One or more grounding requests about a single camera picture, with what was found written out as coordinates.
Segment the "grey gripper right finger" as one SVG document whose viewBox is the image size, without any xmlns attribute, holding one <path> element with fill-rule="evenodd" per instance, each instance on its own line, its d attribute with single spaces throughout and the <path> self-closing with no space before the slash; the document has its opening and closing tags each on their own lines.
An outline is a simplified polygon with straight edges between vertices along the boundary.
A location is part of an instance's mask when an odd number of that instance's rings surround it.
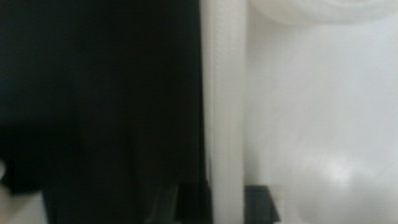
<svg viewBox="0 0 398 224">
<path fill-rule="evenodd" d="M 267 186 L 246 187 L 246 224 L 274 224 L 279 214 Z"/>
</svg>

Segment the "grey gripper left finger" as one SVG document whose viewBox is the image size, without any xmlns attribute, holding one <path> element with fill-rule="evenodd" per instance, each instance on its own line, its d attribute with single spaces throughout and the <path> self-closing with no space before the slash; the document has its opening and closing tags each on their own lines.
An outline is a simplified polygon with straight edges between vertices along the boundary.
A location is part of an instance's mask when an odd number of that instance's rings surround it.
<svg viewBox="0 0 398 224">
<path fill-rule="evenodd" d="M 0 161 L 0 224 L 48 224 L 39 193 L 13 195 L 2 183 L 6 165 Z"/>
</svg>

